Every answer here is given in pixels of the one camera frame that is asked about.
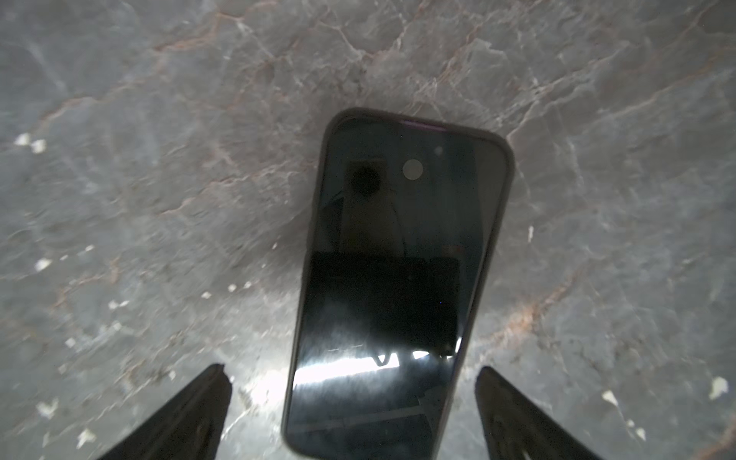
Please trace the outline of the black phone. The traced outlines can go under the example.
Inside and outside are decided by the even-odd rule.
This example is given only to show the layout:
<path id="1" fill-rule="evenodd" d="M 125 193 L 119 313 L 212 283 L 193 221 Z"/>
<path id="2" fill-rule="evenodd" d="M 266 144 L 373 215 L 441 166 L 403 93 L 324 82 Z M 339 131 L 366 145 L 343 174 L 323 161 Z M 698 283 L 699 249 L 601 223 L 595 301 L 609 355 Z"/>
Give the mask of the black phone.
<path id="1" fill-rule="evenodd" d="M 312 459 L 432 459 L 515 175 L 499 135 L 386 111 L 323 136 L 282 436 Z"/>

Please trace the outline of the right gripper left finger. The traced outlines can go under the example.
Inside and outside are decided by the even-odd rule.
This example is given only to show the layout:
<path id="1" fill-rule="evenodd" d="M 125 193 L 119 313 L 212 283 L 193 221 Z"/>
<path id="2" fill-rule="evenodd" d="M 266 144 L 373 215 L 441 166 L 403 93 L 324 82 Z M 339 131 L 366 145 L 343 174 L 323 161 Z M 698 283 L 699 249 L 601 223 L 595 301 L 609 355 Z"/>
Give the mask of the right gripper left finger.
<path id="1" fill-rule="evenodd" d="M 224 366 L 212 364 L 101 460 L 214 460 L 231 397 Z"/>

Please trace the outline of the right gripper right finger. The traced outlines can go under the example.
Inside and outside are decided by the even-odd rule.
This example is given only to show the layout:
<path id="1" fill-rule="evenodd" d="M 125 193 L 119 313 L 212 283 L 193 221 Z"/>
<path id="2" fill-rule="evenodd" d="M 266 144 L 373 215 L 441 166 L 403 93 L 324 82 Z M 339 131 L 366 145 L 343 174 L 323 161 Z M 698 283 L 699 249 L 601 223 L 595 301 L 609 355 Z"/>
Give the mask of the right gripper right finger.
<path id="1" fill-rule="evenodd" d="M 600 459 L 490 366 L 477 376 L 475 400 L 491 459 Z"/>

